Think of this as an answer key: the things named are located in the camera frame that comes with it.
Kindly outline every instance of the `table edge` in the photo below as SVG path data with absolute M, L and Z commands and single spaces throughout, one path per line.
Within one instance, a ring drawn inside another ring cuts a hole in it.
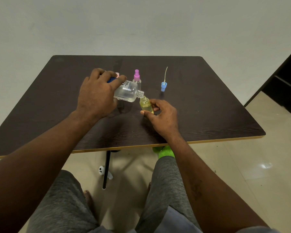
M 225 139 L 214 139 L 214 140 L 202 140 L 202 141 L 188 141 L 188 144 L 198 144 L 198 143 L 209 143 L 209 142 L 220 142 L 220 141 L 237 141 L 237 140 L 248 140 L 248 139 L 259 139 L 264 137 L 262 136 L 249 136 L 249 137 L 237 137 L 237 138 L 225 138 Z M 150 145 L 132 145 L 132 146 L 121 146 L 121 147 L 109 147 L 109 148 L 100 148 L 100 149 L 87 149 L 87 150 L 73 150 L 71 153 L 86 153 L 86 152 L 97 152 L 97 151 L 107 151 L 107 150 L 120 150 L 125 148 L 134 148 L 134 147 L 157 147 L 157 146 L 166 146 L 167 143 L 161 144 L 150 144 Z

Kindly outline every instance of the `gray shorts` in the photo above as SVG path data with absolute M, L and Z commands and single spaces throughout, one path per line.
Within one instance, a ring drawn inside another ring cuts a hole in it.
M 150 192 L 136 231 L 154 232 L 168 206 L 173 207 L 200 228 L 186 196 L 176 160 L 174 157 L 164 156 L 156 162 Z M 70 172 L 61 170 L 31 216 L 27 233 L 87 233 L 97 227 L 99 223 L 85 202 L 80 183 Z

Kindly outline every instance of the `hand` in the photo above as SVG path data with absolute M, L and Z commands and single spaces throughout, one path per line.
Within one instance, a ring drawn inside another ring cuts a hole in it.
M 167 140 L 173 135 L 179 135 L 177 110 L 167 101 L 157 99 L 150 100 L 153 111 L 162 112 L 159 115 L 154 115 L 149 111 L 141 110 L 140 113 L 147 117 L 152 123 L 155 131 Z
M 108 116 L 117 105 L 117 99 L 113 98 L 114 91 L 126 80 L 121 75 L 110 83 L 107 81 L 117 75 L 112 71 L 94 69 L 90 77 L 86 77 L 80 88 L 76 113 L 90 121 L 98 121 Z

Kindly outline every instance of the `small glass bottle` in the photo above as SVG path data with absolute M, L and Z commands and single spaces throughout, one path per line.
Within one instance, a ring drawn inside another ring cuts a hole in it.
M 139 70 L 135 70 L 134 79 L 132 80 L 134 83 L 138 84 L 138 90 L 141 90 L 141 80 L 139 75 Z
M 114 98 L 123 101 L 134 102 L 136 98 L 142 98 L 144 92 L 138 90 L 138 85 L 135 82 L 125 81 L 115 90 Z
M 140 98 L 139 104 L 142 110 L 150 111 L 151 113 L 154 114 L 150 100 L 146 96 L 143 96 L 142 98 Z

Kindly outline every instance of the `forearm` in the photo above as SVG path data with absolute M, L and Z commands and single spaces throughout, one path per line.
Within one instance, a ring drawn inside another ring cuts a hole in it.
M 267 226 L 180 134 L 166 140 L 174 152 L 188 199 L 203 232 L 236 232 L 251 226 Z
M 73 112 L 0 161 L 0 228 L 22 227 L 94 123 Z

